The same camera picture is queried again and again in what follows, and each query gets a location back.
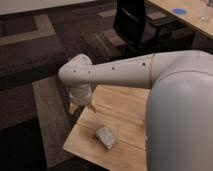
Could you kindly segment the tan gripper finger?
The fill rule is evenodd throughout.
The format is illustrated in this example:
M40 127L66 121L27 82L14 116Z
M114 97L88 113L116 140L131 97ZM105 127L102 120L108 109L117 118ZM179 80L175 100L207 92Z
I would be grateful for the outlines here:
M87 105L87 107L88 107L89 109L91 109L94 113L97 112L95 106L94 106L92 103L89 103L89 104Z
M78 106L75 103L71 102L69 105L69 113L73 115L75 111L77 110L77 108Z

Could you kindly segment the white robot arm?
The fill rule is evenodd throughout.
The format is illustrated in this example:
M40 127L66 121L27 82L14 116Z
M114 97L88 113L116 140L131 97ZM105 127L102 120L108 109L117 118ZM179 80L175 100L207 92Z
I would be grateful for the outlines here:
M78 54L58 76L76 105L89 104L94 85L148 89L148 171L213 171L213 54L159 52L102 64Z

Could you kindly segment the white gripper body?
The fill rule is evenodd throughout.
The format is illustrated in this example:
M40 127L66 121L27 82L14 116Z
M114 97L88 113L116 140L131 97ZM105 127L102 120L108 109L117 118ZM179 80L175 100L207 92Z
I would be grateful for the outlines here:
M69 97L71 101L80 106L85 106L91 102L92 89L89 84L71 87L69 89Z

